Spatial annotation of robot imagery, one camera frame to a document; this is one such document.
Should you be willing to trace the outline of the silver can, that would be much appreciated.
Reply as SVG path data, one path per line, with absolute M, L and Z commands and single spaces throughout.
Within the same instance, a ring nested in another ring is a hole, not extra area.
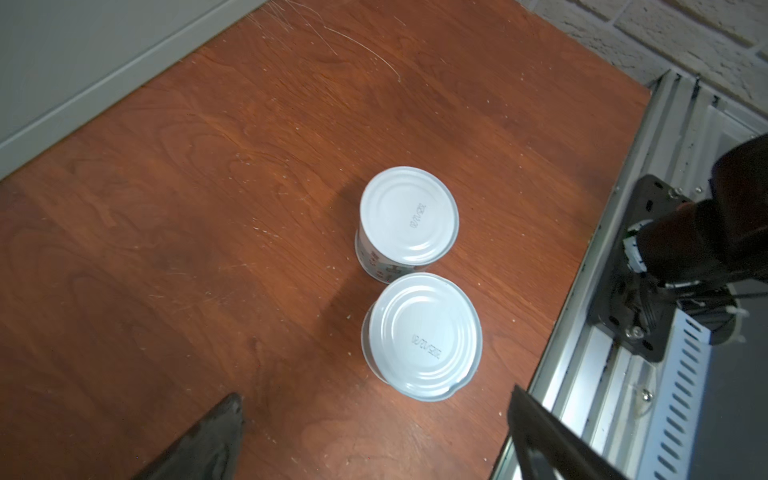
M 414 400 L 440 402 L 476 373 L 482 327 L 456 284 L 417 272 L 393 281 L 372 304 L 363 321 L 361 347 L 381 381 Z
M 363 191 L 355 253 L 368 275 L 389 284 L 444 257 L 459 228 L 447 186 L 425 170 L 397 166 L 377 174 Z

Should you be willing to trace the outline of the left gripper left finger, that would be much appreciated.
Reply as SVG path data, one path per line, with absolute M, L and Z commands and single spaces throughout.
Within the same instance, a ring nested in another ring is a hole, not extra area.
M 242 397 L 232 392 L 133 479 L 233 479 L 244 438 Z

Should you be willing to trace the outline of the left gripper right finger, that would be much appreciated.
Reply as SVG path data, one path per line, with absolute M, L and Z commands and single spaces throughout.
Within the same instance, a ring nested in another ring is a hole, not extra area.
M 511 394 L 508 426 L 523 479 L 624 477 L 520 386 Z

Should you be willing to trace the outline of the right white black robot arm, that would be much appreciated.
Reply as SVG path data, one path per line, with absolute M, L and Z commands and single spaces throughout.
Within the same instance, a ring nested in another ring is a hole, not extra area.
M 767 281 L 767 136 L 721 156 L 710 190 L 624 241 L 633 271 L 666 284 Z

